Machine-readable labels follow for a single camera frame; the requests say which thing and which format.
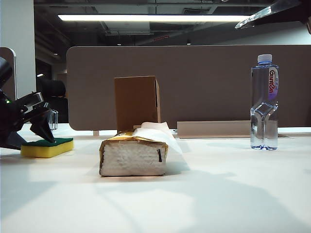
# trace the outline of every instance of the fluorescent light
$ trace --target fluorescent light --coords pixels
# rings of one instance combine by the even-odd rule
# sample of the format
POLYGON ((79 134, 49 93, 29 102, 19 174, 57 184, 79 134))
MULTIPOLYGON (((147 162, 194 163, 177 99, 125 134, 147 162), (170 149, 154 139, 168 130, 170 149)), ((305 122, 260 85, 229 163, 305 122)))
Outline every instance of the fluorescent light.
POLYGON ((63 21, 105 22, 240 22, 249 16, 182 15, 58 15, 63 21))

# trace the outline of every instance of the water bottle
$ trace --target water bottle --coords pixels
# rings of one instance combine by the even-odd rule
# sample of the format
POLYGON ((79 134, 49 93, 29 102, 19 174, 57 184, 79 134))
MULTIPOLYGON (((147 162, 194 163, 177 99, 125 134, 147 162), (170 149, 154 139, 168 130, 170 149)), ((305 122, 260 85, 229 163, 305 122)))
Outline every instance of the water bottle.
POLYGON ((272 64, 271 54, 262 54, 251 70, 251 148, 276 150, 278 66, 272 64))

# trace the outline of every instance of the white table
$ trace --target white table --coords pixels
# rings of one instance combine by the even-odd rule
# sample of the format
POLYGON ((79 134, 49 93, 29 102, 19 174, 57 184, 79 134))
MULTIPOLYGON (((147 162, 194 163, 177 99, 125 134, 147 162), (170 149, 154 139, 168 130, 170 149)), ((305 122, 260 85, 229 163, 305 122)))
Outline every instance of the white table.
POLYGON ((73 136, 70 152, 1 149, 1 232, 310 233, 311 134, 292 135, 276 151, 250 149, 249 138, 179 139, 184 154, 168 156, 165 176, 101 177, 107 135, 60 125, 54 136, 73 136))

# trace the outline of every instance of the bottle cap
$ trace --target bottle cap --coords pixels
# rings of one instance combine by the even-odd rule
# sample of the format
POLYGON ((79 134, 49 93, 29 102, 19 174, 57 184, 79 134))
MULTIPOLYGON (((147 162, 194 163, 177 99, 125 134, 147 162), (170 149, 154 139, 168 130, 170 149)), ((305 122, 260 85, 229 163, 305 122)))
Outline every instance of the bottle cap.
POLYGON ((258 63, 272 62, 272 55, 271 54, 259 55, 257 61, 258 61, 258 63))

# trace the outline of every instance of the yellow sponge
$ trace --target yellow sponge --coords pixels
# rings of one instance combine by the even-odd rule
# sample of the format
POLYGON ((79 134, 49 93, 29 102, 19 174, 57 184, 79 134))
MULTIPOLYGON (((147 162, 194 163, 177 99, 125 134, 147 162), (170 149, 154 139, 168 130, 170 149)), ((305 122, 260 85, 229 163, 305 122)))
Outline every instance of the yellow sponge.
POLYGON ((26 142, 22 144, 20 154, 29 158, 51 158, 73 149, 73 138, 55 138, 51 143, 47 140, 26 142))

